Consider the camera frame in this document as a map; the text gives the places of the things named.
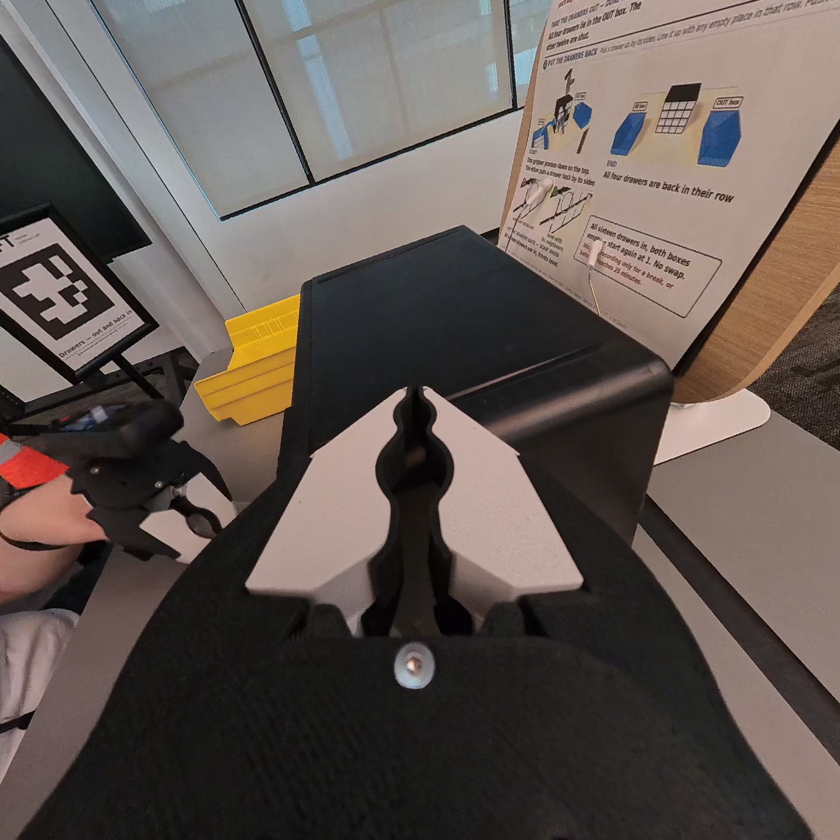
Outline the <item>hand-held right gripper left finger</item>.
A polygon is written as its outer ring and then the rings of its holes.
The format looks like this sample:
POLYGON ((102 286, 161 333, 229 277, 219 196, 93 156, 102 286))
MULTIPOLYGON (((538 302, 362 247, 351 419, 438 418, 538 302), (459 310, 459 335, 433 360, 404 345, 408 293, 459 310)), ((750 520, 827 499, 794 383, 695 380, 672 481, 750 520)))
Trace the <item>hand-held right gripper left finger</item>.
POLYGON ((249 594, 335 606, 352 634, 391 635, 404 582, 395 488, 412 414, 413 390, 398 389, 310 457, 249 594))

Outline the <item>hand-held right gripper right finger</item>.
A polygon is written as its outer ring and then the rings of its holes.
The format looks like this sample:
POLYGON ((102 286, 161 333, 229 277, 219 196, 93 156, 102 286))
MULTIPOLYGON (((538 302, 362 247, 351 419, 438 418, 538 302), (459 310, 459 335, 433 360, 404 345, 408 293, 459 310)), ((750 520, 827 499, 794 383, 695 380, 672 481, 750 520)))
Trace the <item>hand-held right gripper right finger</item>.
POLYGON ((518 451, 432 388, 420 397, 440 480, 428 557, 440 633, 471 635, 494 606, 581 590, 583 574, 518 451))

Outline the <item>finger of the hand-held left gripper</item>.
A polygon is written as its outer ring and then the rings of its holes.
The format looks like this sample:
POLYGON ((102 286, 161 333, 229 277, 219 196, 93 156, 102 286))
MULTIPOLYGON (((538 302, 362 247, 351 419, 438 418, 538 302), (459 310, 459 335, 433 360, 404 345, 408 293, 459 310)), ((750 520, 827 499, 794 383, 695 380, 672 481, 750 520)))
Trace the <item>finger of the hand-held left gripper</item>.
POLYGON ((177 511, 191 531, 222 531, 237 516, 234 503, 204 474, 177 487, 177 511))
POLYGON ((217 514, 200 507, 170 507, 151 513, 140 530, 164 546, 163 554, 189 564, 217 536, 217 514))

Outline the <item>yellow plastic bin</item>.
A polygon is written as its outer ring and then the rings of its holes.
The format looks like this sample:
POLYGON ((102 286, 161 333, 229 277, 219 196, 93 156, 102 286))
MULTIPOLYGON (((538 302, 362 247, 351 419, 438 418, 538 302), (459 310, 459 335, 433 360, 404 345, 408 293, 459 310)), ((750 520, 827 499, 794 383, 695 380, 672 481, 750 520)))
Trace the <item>yellow plastic bin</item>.
POLYGON ((194 381, 218 422, 244 426, 291 405, 300 307, 298 294, 226 321, 233 346, 227 369, 194 381))

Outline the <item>black drawer cabinet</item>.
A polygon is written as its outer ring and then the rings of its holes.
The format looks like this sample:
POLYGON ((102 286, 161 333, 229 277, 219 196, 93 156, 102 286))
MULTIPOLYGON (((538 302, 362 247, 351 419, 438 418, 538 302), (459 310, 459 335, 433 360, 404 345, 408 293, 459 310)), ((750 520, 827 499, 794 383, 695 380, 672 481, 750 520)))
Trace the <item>black drawer cabinet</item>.
POLYGON ((467 227, 301 286, 277 474, 409 385, 430 386, 634 540, 670 369, 467 227))

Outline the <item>person's left forearm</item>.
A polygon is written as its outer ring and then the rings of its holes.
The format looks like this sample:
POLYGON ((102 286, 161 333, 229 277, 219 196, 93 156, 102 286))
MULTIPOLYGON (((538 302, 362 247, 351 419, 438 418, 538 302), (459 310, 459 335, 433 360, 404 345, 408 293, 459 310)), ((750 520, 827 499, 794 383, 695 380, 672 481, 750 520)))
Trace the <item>person's left forearm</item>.
POLYGON ((84 545, 29 551, 1 541, 1 605, 18 602, 61 582, 84 545))

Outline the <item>person's left hand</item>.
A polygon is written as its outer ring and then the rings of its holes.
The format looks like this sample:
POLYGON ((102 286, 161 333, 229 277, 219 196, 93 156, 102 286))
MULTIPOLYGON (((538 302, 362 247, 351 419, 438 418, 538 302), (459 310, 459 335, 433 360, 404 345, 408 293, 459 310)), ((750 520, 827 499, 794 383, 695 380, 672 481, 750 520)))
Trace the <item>person's left hand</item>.
POLYGON ((15 543, 52 547, 103 541, 91 510, 84 496, 72 492, 70 478, 59 476, 10 501, 1 513, 1 533, 15 543))

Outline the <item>black sign stand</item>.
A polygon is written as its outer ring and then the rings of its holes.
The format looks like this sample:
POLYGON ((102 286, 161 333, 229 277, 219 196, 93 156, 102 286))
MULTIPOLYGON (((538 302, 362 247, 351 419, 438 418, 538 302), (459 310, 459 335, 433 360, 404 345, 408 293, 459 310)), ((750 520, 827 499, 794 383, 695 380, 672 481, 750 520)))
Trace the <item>black sign stand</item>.
POLYGON ((196 377, 197 360, 185 349, 160 353, 139 363, 124 360, 115 372, 99 372, 85 381, 25 401, 1 388, 1 431, 10 436, 36 434, 53 420, 100 403, 131 403, 164 398, 179 406, 196 377))

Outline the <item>framed marker tag sign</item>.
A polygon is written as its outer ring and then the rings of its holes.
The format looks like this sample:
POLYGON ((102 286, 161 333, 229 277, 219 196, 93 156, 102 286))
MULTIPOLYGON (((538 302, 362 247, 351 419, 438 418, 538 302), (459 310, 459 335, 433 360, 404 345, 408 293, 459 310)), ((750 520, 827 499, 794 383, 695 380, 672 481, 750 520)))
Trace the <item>framed marker tag sign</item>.
POLYGON ((50 204, 2 217, 1 323, 73 385, 159 328, 50 204))

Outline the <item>person's white clothing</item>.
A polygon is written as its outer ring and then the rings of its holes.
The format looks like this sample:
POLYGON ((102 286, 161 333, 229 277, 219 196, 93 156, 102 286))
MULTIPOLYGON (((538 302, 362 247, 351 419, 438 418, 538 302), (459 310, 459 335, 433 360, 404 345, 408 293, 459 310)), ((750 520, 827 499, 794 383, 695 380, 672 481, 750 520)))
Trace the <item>person's white clothing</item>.
POLYGON ((79 615, 52 608, 1 617, 1 778, 23 740, 79 615))

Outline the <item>frosted window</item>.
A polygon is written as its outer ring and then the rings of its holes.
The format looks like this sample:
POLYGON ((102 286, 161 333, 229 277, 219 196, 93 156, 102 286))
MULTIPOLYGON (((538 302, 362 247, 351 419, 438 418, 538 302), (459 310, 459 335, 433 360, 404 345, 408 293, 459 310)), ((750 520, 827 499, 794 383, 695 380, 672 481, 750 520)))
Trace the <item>frosted window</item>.
POLYGON ((224 219, 512 111, 551 3, 91 5, 224 219))

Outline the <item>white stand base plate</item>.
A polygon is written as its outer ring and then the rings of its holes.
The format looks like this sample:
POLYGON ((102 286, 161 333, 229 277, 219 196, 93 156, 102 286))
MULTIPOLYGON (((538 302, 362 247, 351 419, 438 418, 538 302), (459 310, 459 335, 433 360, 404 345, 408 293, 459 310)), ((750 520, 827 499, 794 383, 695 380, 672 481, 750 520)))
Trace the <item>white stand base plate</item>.
POLYGON ((654 465, 716 445, 765 425, 771 409, 747 389, 712 402, 671 403, 654 465))

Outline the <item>dark wall screen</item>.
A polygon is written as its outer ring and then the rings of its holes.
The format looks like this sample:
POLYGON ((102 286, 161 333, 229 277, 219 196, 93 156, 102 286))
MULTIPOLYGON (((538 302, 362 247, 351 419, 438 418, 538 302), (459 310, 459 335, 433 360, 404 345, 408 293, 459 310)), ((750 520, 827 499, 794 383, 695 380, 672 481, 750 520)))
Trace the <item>dark wall screen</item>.
POLYGON ((2 39, 1 216, 45 204, 104 261, 152 244, 2 39))

